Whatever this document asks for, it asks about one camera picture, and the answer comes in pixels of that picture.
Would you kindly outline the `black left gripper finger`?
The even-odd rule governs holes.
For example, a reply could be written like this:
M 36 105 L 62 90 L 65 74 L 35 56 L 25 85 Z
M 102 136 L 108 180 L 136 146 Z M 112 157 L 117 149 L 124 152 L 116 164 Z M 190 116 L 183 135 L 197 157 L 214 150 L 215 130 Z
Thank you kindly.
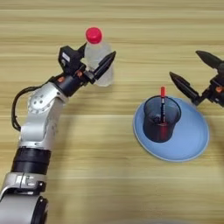
M 116 51 L 106 55 L 94 70 L 94 80 L 96 84 L 111 84 L 114 78 L 113 61 Z
M 87 42 L 82 45 L 77 51 L 79 53 L 79 55 L 84 58 L 85 57 L 85 49 L 86 49 L 86 46 L 87 46 Z

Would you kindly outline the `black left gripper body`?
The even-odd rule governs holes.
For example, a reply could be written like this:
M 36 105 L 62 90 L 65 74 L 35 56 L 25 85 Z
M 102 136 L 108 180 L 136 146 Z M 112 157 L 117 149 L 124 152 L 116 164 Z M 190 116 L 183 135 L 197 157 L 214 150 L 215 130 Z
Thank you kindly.
M 93 73 L 81 69 L 74 73 L 62 73 L 53 76 L 49 80 L 64 96 L 71 97 L 81 87 L 86 86 L 88 83 L 95 83 L 95 76 Z

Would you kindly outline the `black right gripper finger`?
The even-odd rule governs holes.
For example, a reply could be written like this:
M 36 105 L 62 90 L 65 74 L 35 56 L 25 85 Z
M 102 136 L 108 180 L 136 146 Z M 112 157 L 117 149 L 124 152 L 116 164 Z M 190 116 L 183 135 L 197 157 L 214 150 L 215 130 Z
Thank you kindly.
M 224 60 L 218 58 L 210 52 L 197 51 L 196 53 L 200 57 L 200 59 L 211 68 L 224 70 Z
M 190 83 L 180 75 L 177 75 L 173 72 L 170 72 L 170 76 L 178 90 L 180 90 L 187 98 L 189 98 L 195 106 L 198 106 L 200 104 L 200 95 L 191 87 Z

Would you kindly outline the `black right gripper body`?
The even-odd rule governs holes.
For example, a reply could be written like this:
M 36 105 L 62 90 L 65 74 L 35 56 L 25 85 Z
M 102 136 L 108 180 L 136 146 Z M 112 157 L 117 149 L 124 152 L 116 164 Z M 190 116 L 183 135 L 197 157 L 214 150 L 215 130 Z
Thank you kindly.
M 224 66 L 220 66 L 217 74 L 210 80 L 208 88 L 202 93 L 201 100 L 208 99 L 224 107 Z

